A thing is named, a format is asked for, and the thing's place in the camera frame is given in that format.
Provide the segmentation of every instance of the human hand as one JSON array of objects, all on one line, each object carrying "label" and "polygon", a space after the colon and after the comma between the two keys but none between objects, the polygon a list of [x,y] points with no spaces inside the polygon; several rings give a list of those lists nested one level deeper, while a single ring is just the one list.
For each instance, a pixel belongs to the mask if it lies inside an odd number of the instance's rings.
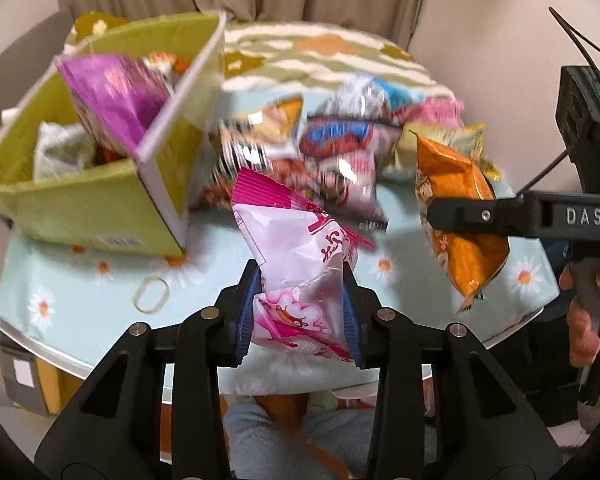
[{"label": "human hand", "polygon": [[[600,289],[600,272],[596,275],[596,282]],[[573,277],[569,266],[564,268],[560,276],[560,288],[569,290],[573,287]],[[600,352],[600,338],[591,329],[591,316],[583,309],[578,298],[571,301],[569,313],[567,314],[567,325],[569,325],[569,361],[571,366],[583,368],[592,364]]]}]

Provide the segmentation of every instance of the metal bolt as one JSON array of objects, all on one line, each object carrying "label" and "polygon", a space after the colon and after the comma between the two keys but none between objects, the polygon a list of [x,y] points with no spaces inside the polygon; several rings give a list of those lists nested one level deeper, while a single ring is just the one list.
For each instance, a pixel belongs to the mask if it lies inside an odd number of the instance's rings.
[{"label": "metal bolt", "polygon": [[456,337],[464,337],[466,336],[466,327],[460,323],[453,323],[449,327],[449,332]]},{"label": "metal bolt", "polygon": [[133,325],[131,325],[129,327],[129,333],[131,335],[142,335],[145,332],[146,332],[146,323],[142,323],[140,321],[138,321],[137,323],[133,323]]},{"label": "metal bolt", "polygon": [[382,321],[391,321],[395,319],[395,310],[390,308],[380,308],[376,312],[376,316],[378,316],[379,319],[382,319]]},{"label": "metal bolt", "polygon": [[208,306],[200,311],[200,316],[202,319],[215,319],[220,316],[220,311],[214,306]]}]

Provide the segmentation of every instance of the yellow box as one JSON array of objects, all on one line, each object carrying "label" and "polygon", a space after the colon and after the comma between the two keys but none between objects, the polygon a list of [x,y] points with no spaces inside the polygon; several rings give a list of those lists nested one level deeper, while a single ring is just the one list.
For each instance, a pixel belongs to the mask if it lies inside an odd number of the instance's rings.
[{"label": "yellow box", "polygon": [[18,117],[0,130],[0,213],[27,235],[48,242],[182,254],[187,202],[210,171],[202,162],[204,131],[224,75],[226,22],[222,12],[175,14],[129,23],[83,41],[78,55],[169,52],[191,66],[135,159],[34,182],[40,122],[78,122],[64,80],[50,67],[18,104]]}]

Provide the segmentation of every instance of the light blue tablecloth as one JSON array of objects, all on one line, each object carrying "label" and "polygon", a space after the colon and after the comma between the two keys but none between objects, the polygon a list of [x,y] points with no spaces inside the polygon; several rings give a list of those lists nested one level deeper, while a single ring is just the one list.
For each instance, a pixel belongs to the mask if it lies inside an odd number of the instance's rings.
[{"label": "light blue tablecloth", "polygon": [[[216,114],[254,109],[275,95],[272,91],[224,95]],[[325,97],[313,92],[305,107],[313,110]],[[503,182],[493,187],[499,196],[510,195]],[[430,250],[413,186],[380,185],[378,198],[390,219],[389,228],[371,237],[375,251],[360,251],[355,275],[358,283],[376,291],[382,304],[414,322],[444,328],[459,321],[487,340],[558,294],[540,243],[512,238],[507,264],[485,288],[484,300],[458,312],[461,298]],[[168,326],[214,304],[223,287],[237,283],[251,258],[229,211],[193,214],[187,245],[190,256],[178,266],[180,262],[158,257],[88,249],[75,252],[69,246],[18,235],[11,242],[0,285],[0,317],[25,336],[95,365],[133,322]],[[143,280],[151,276],[168,284],[169,295],[157,313],[145,315],[133,302]],[[151,309],[164,289],[161,281],[151,281],[138,306]],[[46,304],[44,317],[41,302]],[[326,358],[279,354],[254,345],[242,366],[218,373],[221,393],[256,395],[342,388],[378,376],[376,370],[358,370]],[[171,380],[169,368],[165,386]]]}]

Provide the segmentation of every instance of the pink snack bag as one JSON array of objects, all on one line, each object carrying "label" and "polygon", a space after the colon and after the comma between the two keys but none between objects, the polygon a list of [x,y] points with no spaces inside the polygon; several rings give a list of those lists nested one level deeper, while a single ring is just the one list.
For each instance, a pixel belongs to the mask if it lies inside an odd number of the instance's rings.
[{"label": "pink snack bag", "polygon": [[69,57],[57,67],[84,129],[104,148],[135,156],[169,98],[162,77],[123,54]]},{"label": "pink snack bag", "polygon": [[359,243],[317,205],[273,179],[242,168],[234,215],[262,272],[253,298],[251,341],[283,352],[351,361],[344,335],[342,264]]},{"label": "pink snack bag", "polygon": [[427,97],[417,105],[408,105],[393,114],[400,123],[440,124],[447,128],[462,128],[460,114],[464,110],[462,101],[446,97]]}]

